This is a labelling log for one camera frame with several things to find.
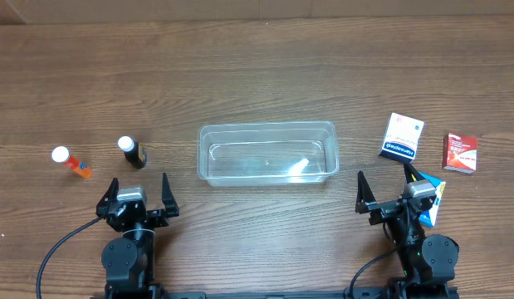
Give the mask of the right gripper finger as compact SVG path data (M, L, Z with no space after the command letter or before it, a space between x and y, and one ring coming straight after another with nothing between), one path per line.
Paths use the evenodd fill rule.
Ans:
M421 175L421 173L419 173L416 168L411 165L411 163L404 163L403 167L407 183L424 180L424 177Z
M361 203L375 202L373 192L369 186L367 179L365 178L363 171L358 172L357 179L358 179L358 190L357 190L356 203L361 204Z

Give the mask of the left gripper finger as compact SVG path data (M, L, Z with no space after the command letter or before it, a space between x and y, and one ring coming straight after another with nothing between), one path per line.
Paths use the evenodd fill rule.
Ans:
M119 180L117 178L113 178L109 188L105 192L105 194L100 199L99 203L96 205L97 210L108 210L111 204L116 201L116 196L119 191Z
M179 216L179 206L169 186L168 175L163 173L161 201L168 216Z

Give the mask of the white and navy medicine box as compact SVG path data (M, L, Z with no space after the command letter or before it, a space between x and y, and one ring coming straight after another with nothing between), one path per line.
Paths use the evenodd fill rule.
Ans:
M384 132L379 156L403 163L416 158L424 122L392 113Z

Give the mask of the black bottle white cap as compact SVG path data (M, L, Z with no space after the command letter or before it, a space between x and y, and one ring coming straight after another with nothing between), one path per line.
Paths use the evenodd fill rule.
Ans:
M142 169L147 163L145 148L136 140L129 136L121 136L117 145L124 152L125 158L136 169Z

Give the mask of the blue yellow VapoDrops box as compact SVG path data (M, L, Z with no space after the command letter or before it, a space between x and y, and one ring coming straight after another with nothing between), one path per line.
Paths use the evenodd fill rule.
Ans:
M429 180L435 187L436 199L434 200L432 207L428 211L421 213L421 215L419 216L419 222L421 222L423 226L433 228L437 221L438 210L442 201L443 191L445 189L446 182L442 179L433 177L426 173L421 173L421 175L427 180Z

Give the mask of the red medicine box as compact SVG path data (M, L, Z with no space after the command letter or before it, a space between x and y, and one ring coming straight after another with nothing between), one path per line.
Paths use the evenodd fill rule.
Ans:
M472 174L477 170L477 138L448 133L443 139L443 169Z

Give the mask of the orange tube white cap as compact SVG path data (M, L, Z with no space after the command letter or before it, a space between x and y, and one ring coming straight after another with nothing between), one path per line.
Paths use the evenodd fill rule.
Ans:
M84 179L88 179L92 176L92 171L87 164L73 156L65 146L57 146L52 151L51 158L57 163L64 164L68 169L72 170Z

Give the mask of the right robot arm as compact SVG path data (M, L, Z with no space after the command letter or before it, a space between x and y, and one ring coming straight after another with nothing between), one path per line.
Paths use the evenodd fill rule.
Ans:
M344 290L345 298L458 298L458 289L448 283L455 278L459 245L442 234L427 236L420 215L429 211L437 198L432 182L410 163L404 164L406 184L394 200L379 203L363 172L357 174L355 211L367 213L371 225L381 224L394 249L366 263ZM366 269L396 254L404 275L390 278L384 287L355 287Z

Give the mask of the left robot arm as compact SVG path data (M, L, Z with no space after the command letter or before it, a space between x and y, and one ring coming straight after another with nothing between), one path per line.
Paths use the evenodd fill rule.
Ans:
M96 205L96 215L122 236L107 243L101 254L106 271L106 298L166 298L164 286L154 278L155 229L179 216L168 175L162 175L163 208L148 210L141 186L119 188L114 178Z

